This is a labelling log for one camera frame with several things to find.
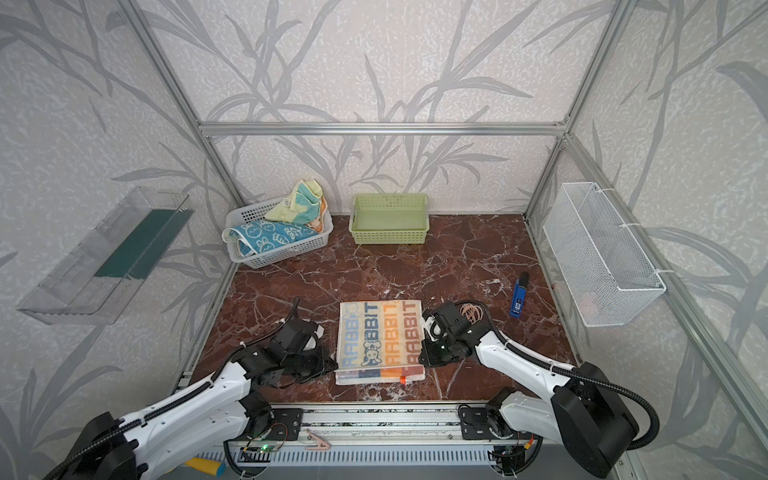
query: blue marker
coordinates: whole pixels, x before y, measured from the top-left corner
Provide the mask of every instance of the blue marker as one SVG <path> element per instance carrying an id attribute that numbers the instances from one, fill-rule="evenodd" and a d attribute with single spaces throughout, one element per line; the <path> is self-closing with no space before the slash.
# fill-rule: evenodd
<path id="1" fill-rule="evenodd" d="M 523 310 L 525 302 L 525 290 L 528 288 L 528 272 L 523 274 L 515 281 L 515 291 L 512 294 L 512 306 L 509 308 L 509 314 L 514 318 L 520 318 L 520 312 Z"/>

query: wallpaper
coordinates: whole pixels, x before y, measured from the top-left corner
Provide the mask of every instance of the wallpaper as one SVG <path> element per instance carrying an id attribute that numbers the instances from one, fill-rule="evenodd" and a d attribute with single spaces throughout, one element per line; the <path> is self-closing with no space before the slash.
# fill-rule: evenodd
<path id="1" fill-rule="evenodd" d="M 140 0 L 205 121 L 559 121 L 614 0 Z"/>
<path id="2" fill-rule="evenodd" d="M 768 394 L 766 45 L 764 0 L 636 9 L 576 131 Z"/>
<path id="3" fill-rule="evenodd" d="M 230 198 L 115 5 L 0 2 L 0 474 L 41 478 L 82 426 L 164 398 L 229 260 Z M 18 302 L 136 186 L 195 210 L 110 326 Z"/>
<path id="4" fill-rule="evenodd" d="M 333 213 L 353 194 L 424 192 L 433 213 L 522 213 L 553 137 L 221 137 L 217 149 L 247 201 L 282 197 L 315 178 Z"/>
<path id="5" fill-rule="evenodd" d="M 574 353 L 657 410 L 661 431 L 637 450 L 647 478 L 768 478 L 768 458 L 721 391 L 663 297 L 624 326 L 587 328 L 568 292 L 542 226 L 559 186 L 585 181 L 567 153 L 530 216 L 541 264 L 552 282 Z M 647 414 L 627 402 L 641 431 Z"/>

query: yellow handle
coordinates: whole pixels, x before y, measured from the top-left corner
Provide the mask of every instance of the yellow handle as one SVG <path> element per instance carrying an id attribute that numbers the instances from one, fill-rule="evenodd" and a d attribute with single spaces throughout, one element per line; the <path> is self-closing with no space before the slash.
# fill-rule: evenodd
<path id="1" fill-rule="evenodd" d="M 224 473 L 224 464 L 215 462 L 214 460 L 206 460 L 205 458 L 190 458 L 184 462 L 186 466 L 192 467 L 195 470 L 200 470 L 208 475 L 220 477 Z"/>

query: pink clothespin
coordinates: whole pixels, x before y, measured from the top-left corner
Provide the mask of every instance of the pink clothespin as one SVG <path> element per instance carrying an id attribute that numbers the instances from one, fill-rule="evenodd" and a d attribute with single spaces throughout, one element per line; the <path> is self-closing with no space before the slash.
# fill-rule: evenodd
<path id="1" fill-rule="evenodd" d="M 314 433 L 310 432 L 309 430 L 306 431 L 306 434 L 310 436 L 310 440 L 314 440 L 317 442 L 317 445 L 313 447 L 306 447 L 305 450 L 314 450 L 319 452 L 325 452 L 326 450 L 331 449 L 331 444 L 326 442 L 325 440 L 321 439 L 319 436 L 315 435 Z"/>

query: blue towel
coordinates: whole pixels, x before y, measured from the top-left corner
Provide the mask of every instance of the blue towel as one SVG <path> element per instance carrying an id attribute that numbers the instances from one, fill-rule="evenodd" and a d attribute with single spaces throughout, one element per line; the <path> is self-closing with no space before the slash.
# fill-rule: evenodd
<path id="1" fill-rule="evenodd" d="M 238 227 L 225 228 L 221 239 L 227 243 L 237 243 L 243 257 L 248 257 L 314 235 L 317 235 L 315 230 L 296 223 L 254 220 Z"/>

